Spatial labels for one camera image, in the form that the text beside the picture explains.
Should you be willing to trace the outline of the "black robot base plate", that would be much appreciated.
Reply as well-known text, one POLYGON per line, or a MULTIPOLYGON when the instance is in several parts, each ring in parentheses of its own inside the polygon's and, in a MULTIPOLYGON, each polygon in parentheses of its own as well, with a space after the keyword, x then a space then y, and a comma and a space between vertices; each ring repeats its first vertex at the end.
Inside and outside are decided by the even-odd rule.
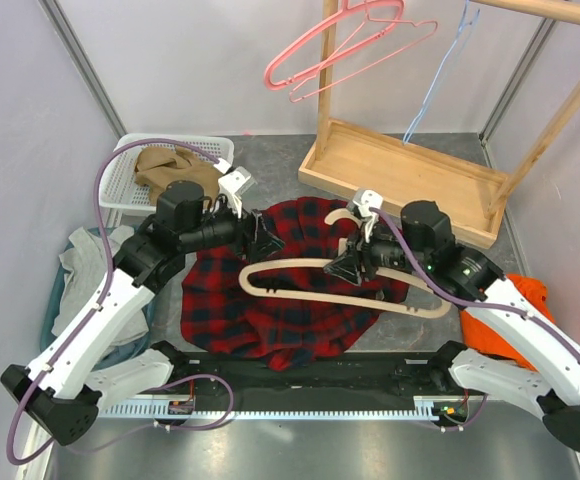
POLYGON ((194 374, 213 374, 225 380, 199 379, 192 387, 172 387, 172 393, 193 393, 202 407, 225 411, 237 407, 353 407, 402 408, 415 397, 462 399, 475 397, 442 368, 435 352, 361 352, 316 360, 275 371, 257 359, 241 359, 207 352, 183 352, 167 341, 151 346, 173 362, 171 382, 194 374))

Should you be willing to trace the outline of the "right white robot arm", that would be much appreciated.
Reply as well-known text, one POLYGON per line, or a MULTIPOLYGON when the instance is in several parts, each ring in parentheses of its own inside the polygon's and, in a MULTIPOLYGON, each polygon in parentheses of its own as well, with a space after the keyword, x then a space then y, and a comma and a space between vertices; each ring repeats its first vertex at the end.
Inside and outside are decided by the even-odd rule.
POLYGON ((447 342, 428 368, 437 392, 477 390, 537 417, 548 432, 580 453, 580 345, 542 314, 480 251, 458 243, 449 216, 433 201, 407 204, 394 224, 378 203, 351 203, 325 222, 357 224, 324 270, 353 284, 381 270, 414 273, 441 299, 489 327, 531 365, 489 358, 447 342))

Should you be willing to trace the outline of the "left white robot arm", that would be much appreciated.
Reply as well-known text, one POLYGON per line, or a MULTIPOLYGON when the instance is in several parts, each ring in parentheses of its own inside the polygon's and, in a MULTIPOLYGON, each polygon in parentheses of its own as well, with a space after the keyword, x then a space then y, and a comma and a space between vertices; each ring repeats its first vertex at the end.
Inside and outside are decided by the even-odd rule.
POLYGON ((100 412, 136 394, 162 387, 178 393, 189 369, 174 360, 173 347, 160 343, 106 369, 96 366, 122 328, 185 267, 190 253, 230 246, 248 262, 283 249, 261 212, 239 207, 223 191, 217 207, 206 208, 203 188, 175 182, 157 201, 156 211, 124 241, 92 298, 55 341, 26 366, 10 365, 1 383, 27 413, 62 446, 71 445, 100 412))

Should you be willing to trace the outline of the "beige wooden hanger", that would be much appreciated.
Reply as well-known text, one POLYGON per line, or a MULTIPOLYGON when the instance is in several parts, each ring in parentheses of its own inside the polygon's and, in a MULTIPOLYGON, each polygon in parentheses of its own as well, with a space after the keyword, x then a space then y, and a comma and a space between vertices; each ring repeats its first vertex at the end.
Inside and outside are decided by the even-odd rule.
MULTIPOLYGON (((339 208, 328 213, 324 222, 332 226, 337 221, 350 220, 361 227, 362 221, 356 218, 349 210, 339 208)), ((451 308, 450 302, 441 299, 440 305, 434 309, 422 309, 400 303, 390 303, 384 300, 369 299, 365 297, 345 296, 330 293, 317 293, 314 291, 298 291, 282 288, 264 288, 254 286, 249 277, 255 273, 265 273, 273 270, 297 269, 297 268, 320 268, 325 267, 328 260, 321 258, 290 258, 281 260, 271 260, 255 263, 244 267, 239 274, 239 284, 246 293, 261 298, 300 300, 310 302, 322 302, 340 305, 349 305, 366 309, 373 309, 385 312, 392 312, 403 315, 410 315, 424 319, 437 319, 447 314, 451 308)), ((401 281, 422 291, 433 293, 426 283, 413 275, 400 271, 379 268, 377 275, 392 280, 401 281)))

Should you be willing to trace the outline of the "red plaid skirt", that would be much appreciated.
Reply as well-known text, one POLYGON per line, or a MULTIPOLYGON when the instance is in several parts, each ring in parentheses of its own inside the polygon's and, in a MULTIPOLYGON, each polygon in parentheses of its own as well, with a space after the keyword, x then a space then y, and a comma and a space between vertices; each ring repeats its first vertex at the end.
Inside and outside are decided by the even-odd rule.
MULTIPOLYGON (((344 205, 300 197, 267 208, 265 225, 285 244, 277 258, 334 258, 339 239, 356 226, 347 220, 327 225, 324 219, 344 205)), ((182 282, 181 333, 187 342, 282 371, 344 353, 380 315, 351 305, 251 296, 238 281, 245 265, 229 247, 197 254, 182 282)))

